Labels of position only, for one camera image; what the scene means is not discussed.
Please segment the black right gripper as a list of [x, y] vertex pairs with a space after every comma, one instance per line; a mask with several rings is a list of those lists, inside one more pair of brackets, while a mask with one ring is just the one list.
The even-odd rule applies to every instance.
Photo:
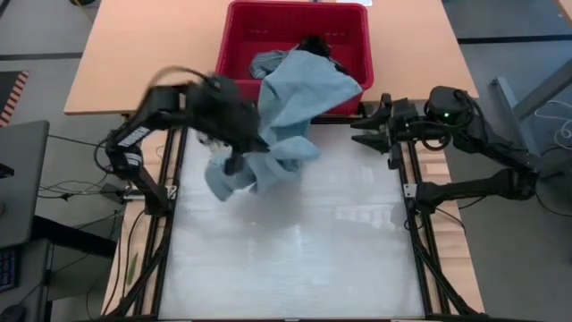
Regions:
[[350, 127], [359, 130], [380, 130], [377, 134], [353, 135], [351, 139], [381, 154], [389, 153], [402, 141], [414, 140], [412, 123], [420, 119], [416, 105], [408, 98], [393, 100], [389, 93], [381, 95], [377, 110], [366, 118], [353, 122]]

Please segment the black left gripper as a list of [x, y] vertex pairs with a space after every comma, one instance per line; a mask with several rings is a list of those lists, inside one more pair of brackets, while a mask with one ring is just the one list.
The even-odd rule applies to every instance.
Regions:
[[[189, 127], [233, 148], [252, 148], [267, 153], [268, 143], [260, 138], [260, 116], [255, 104], [245, 100], [234, 80], [211, 74], [187, 90], [186, 109]], [[245, 164], [241, 153], [231, 152], [224, 161], [225, 175], [239, 173]]]

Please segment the light blue jeans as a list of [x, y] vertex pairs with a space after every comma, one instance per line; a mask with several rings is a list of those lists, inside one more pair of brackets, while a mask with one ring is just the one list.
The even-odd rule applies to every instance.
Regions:
[[320, 156], [307, 138], [311, 120], [362, 93], [361, 86], [335, 68], [335, 62], [308, 51], [292, 49], [262, 79], [258, 96], [258, 133], [267, 152], [248, 152], [235, 174], [224, 172], [231, 154], [213, 154], [205, 170], [206, 184], [220, 200], [236, 190], [262, 193], [281, 182], [300, 178], [301, 166]]

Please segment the black pants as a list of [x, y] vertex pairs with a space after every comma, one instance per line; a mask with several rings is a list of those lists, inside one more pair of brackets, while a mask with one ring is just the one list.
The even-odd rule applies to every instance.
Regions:
[[332, 58], [331, 47], [320, 36], [314, 35], [302, 38], [302, 40], [296, 46], [296, 49], [307, 51], [313, 55], [318, 55], [327, 58], [330, 62], [334, 64], [334, 67], [338, 72], [342, 72], [346, 75], [349, 75], [348, 69]]

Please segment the red plastic laundry bin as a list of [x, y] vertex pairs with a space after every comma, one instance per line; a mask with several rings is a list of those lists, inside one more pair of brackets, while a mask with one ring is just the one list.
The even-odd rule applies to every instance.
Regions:
[[360, 4], [236, 0], [228, 7], [216, 71], [234, 80], [240, 94], [257, 104], [262, 80], [249, 74], [254, 56], [290, 52], [302, 38], [314, 35], [326, 41], [332, 58], [362, 88], [361, 94], [326, 113], [354, 114], [374, 80], [367, 12]]

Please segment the beige wooden table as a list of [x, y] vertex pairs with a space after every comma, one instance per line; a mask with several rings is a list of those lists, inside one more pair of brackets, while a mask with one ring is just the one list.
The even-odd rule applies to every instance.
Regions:
[[[102, 0], [64, 112], [128, 113], [165, 66], [211, 72], [230, 1]], [[374, 0], [367, 14], [374, 83], [364, 101], [422, 100], [437, 85], [478, 95], [441, 0]]]

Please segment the black power adapter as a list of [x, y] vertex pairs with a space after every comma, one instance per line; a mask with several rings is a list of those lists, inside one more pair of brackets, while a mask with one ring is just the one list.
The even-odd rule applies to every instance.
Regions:
[[144, 195], [134, 185], [128, 184], [124, 187], [118, 187], [111, 183], [106, 183], [100, 190], [99, 194], [120, 204], [129, 201], [143, 200]]

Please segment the grey metal table leg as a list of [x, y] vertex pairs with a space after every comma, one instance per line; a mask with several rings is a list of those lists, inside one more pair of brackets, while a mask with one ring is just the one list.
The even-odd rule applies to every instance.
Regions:
[[525, 147], [548, 165], [572, 165], [572, 102], [557, 99], [572, 89], [572, 58], [522, 98], [504, 77], [495, 77], [492, 88]]

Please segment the green slim strip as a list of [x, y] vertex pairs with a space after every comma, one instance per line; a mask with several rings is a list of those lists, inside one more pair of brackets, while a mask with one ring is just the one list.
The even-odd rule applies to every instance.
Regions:
[[127, 266], [127, 275], [125, 277], [126, 285], [131, 285], [133, 276], [135, 275], [136, 265], [138, 263], [139, 254], [136, 252], [131, 258]]

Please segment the hazard striped floor mat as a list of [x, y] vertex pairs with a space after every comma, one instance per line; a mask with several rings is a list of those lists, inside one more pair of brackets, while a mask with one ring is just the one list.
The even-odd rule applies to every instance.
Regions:
[[0, 72], [0, 127], [6, 127], [29, 79], [29, 71]]

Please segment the dark computer keyboard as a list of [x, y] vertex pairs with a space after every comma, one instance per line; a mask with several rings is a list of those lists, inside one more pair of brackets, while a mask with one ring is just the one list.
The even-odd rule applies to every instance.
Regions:
[[0, 292], [7, 292], [18, 284], [19, 254], [15, 248], [0, 250]]

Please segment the black aluminium rig frame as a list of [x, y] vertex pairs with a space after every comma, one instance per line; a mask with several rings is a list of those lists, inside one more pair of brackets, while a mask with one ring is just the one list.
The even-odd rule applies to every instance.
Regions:
[[[152, 134], [144, 139], [142, 151], [145, 155], [154, 153], [157, 161], [147, 161], [146, 169], [156, 174], [159, 179], [180, 185], [182, 163], [185, 160], [184, 151], [189, 132], [187, 130], [169, 130]], [[139, 254], [136, 265], [135, 280], [144, 276], [145, 268], [152, 263], [155, 254], [163, 256], [152, 267], [145, 284], [138, 289], [135, 299], [128, 309], [120, 317], [144, 318], [158, 312], [161, 304], [160, 292], [164, 289], [165, 270], [167, 267], [168, 250], [171, 248], [172, 229], [174, 228], [174, 216], [152, 217], [142, 215], [144, 207], [136, 201], [130, 201], [125, 207], [123, 223], [119, 227], [121, 240], [116, 248], [112, 272], [105, 293], [105, 302], [101, 314], [110, 315], [119, 304], [127, 300], [130, 289], [134, 286], [126, 285], [127, 266], [130, 258], [137, 252]], [[439, 278], [434, 275], [439, 272], [439, 277], [446, 276], [445, 270], [458, 268], [461, 270], [461, 280], [467, 283], [468, 290], [455, 287], [455, 292], [460, 301], [472, 309], [482, 308], [482, 299], [475, 279], [475, 272], [469, 254], [456, 256], [459, 263], [445, 265], [442, 263], [444, 255], [439, 252], [438, 238], [444, 233], [437, 233], [437, 226], [427, 214], [417, 213], [411, 209], [406, 210], [404, 230], [411, 243], [416, 269], [415, 279], [418, 283], [423, 316], [425, 318], [434, 315], [457, 316], [458, 312], [453, 306], [453, 301], [439, 284]]]

